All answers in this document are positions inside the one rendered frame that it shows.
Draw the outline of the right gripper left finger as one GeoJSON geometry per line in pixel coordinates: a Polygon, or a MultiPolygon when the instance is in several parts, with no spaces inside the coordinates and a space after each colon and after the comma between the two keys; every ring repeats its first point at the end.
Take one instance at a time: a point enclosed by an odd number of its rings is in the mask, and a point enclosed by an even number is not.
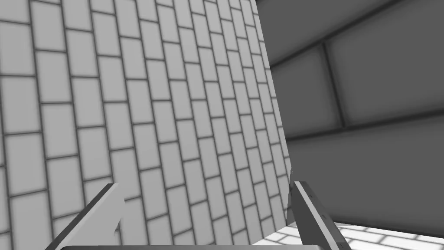
{"type": "Polygon", "coordinates": [[[124,207],[119,184],[107,184],[45,250],[111,250],[124,207]]]}

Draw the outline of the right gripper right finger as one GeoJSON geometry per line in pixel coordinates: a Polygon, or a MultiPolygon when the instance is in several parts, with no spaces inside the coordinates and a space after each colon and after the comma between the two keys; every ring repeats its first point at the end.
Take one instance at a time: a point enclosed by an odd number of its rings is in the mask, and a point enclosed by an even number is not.
{"type": "Polygon", "coordinates": [[[345,237],[306,181],[290,184],[289,198],[301,250],[351,250],[345,237]]]}

